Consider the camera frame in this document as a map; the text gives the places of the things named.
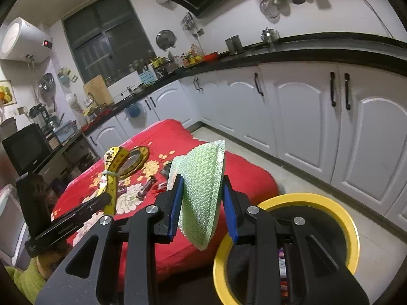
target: green bubble wrap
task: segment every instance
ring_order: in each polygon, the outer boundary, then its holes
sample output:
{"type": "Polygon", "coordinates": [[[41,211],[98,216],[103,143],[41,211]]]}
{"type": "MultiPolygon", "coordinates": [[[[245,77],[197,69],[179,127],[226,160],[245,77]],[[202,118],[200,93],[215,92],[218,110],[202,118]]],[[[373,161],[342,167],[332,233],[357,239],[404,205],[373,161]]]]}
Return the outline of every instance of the green bubble wrap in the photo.
{"type": "Polygon", "coordinates": [[[207,248],[218,222],[224,158],[225,141],[215,141],[175,157],[171,164],[167,190],[178,174],[184,177],[178,227],[199,250],[207,248]]]}

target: faucet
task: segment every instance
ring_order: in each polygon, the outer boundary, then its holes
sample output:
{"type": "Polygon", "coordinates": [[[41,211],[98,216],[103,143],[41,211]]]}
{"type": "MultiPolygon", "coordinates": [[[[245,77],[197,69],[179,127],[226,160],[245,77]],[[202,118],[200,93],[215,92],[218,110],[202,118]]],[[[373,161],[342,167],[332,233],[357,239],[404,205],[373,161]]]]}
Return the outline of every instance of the faucet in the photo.
{"type": "Polygon", "coordinates": [[[102,111],[102,107],[99,105],[99,103],[95,100],[95,97],[93,96],[92,93],[88,93],[88,98],[89,98],[89,103],[93,104],[96,103],[96,109],[95,111],[97,112],[101,112],[102,111]]]}

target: yellow measuring tape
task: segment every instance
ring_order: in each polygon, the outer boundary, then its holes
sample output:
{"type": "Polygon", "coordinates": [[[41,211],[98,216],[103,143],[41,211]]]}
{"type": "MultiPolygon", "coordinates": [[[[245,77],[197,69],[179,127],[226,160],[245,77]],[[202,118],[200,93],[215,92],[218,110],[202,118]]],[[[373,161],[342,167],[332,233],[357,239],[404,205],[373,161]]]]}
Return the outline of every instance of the yellow measuring tape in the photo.
{"type": "Polygon", "coordinates": [[[97,196],[106,192],[111,196],[111,202],[105,206],[105,214],[114,215],[116,213],[116,195],[119,186],[119,170],[129,158],[130,152],[123,147],[110,148],[105,153],[105,171],[100,180],[97,196]]]}

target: fruit painting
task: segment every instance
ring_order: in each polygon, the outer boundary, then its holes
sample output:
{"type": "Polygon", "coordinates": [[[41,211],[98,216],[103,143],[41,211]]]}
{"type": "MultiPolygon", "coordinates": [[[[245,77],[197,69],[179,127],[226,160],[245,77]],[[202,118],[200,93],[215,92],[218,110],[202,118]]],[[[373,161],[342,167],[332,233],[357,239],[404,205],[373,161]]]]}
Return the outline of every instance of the fruit painting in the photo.
{"type": "Polygon", "coordinates": [[[11,82],[0,81],[0,99],[5,106],[17,103],[11,82]]]}

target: bed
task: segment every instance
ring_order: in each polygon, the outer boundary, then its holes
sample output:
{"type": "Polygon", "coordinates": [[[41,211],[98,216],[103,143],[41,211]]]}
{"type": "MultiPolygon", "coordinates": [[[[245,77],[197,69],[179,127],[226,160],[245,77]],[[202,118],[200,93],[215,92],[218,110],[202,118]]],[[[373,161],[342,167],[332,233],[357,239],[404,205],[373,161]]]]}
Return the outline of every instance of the bed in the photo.
{"type": "MultiPolygon", "coordinates": [[[[205,142],[191,135],[179,122],[171,119],[157,122],[123,143],[122,146],[126,149],[133,149],[141,145],[147,146],[150,155],[141,170],[120,181],[117,210],[114,218],[130,217],[138,210],[153,204],[156,195],[161,191],[165,191],[165,189],[158,187],[160,183],[166,181],[159,173],[164,165],[175,156],[184,155],[203,143],[205,142]],[[157,182],[147,193],[144,200],[139,201],[136,198],[137,192],[151,176],[154,176],[157,182]]],[[[103,160],[101,159],[73,180],[56,203],[51,219],[57,218],[95,196],[103,170],[103,160]]],[[[278,187],[267,171],[228,151],[225,154],[225,174],[229,176],[233,188],[236,191],[246,193],[253,205],[278,194],[278,187]]],[[[102,215],[102,212],[94,214],[83,228],[68,239],[68,242],[75,245],[102,215]]],[[[195,248],[181,232],[176,234],[172,244],[157,244],[155,250],[158,280],[162,281],[171,274],[203,267],[213,262],[219,243],[226,232],[227,228],[222,208],[215,235],[205,251],[199,251],[195,248]]],[[[121,282],[123,282],[124,277],[126,250],[127,244],[125,243],[122,249],[119,270],[119,281],[121,282]]]]}

